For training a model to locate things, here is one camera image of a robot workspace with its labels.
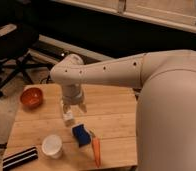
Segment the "toy carrot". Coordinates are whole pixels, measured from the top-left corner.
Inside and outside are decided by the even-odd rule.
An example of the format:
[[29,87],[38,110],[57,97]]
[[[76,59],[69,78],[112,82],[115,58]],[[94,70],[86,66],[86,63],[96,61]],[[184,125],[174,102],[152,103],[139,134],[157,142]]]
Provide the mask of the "toy carrot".
[[90,134],[92,136],[92,149],[94,153],[95,163],[97,167],[100,167],[100,140],[95,136],[95,134],[90,131]]

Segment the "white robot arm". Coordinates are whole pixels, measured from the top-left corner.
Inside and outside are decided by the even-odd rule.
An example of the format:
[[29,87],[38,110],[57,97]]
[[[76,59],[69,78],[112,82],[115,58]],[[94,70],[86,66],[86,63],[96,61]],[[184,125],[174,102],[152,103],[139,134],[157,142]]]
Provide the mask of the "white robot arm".
[[196,171],[196,52],[144,53],[84,65],[69,55],[51,70],[64,104],[83,102],[80,84],[142,88],[137,106],[139,171]]

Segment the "cabinet door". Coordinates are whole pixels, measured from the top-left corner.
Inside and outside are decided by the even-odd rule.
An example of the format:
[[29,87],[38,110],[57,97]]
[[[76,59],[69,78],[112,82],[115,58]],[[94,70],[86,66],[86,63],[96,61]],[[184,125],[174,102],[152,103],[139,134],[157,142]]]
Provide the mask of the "cabinet door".
[[119,0],[56,0],[103,12],[117,12]]
[[196,0],[127,0],[126,12],[196,26]]

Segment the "chair base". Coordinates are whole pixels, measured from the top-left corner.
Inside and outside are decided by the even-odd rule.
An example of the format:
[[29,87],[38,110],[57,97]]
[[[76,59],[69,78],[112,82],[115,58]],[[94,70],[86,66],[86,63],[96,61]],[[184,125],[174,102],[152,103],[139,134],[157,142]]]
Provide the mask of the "chair base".
[[[40,67],[46,67],[49,70],[52,68],[52,64],[50,63],[40,63],[38,61],[35,61],[30,54],[27,54],[24,59],[21,61],[19,59],[15,59],[16,65],[10,64],[10,65],[4,65],[8,60],[0,62],[0,73],[3,72],[3,68],[7,69],[13,69],[13,71],[7,76],[5,80],[3,80],[0,83],[0,97],[2,97],[4,94],[1,91],[1,89],[10,81],[12,80],[17,74],[21,73],[23,75],[23,78],[25,81],[27,81],[30,84],[33,84],[32,79],[30,76],[27,74],[26,70],[27,69],[32,69],[32,68],[40,68]],[[35,63],[33,64],[27,64],[28,61],[33,61]]]

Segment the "office chair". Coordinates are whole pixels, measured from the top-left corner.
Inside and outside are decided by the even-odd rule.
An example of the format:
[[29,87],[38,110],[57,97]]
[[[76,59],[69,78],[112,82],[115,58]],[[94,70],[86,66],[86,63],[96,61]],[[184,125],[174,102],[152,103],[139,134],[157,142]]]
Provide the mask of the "office chair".
[[0,83],[0,97],[3,96],[1,89],[17,74],[21,73],[25,80],[32,84],[33,81],[26,69],[38,67],[51,69],[52,67],[52,64],[35,61],[27,53],[28,48],[38,40],[39,34],[32,27],[17,19],[16,3],[15,0],[0,0],[0,73],[4,68],[12,69],[8,77]]

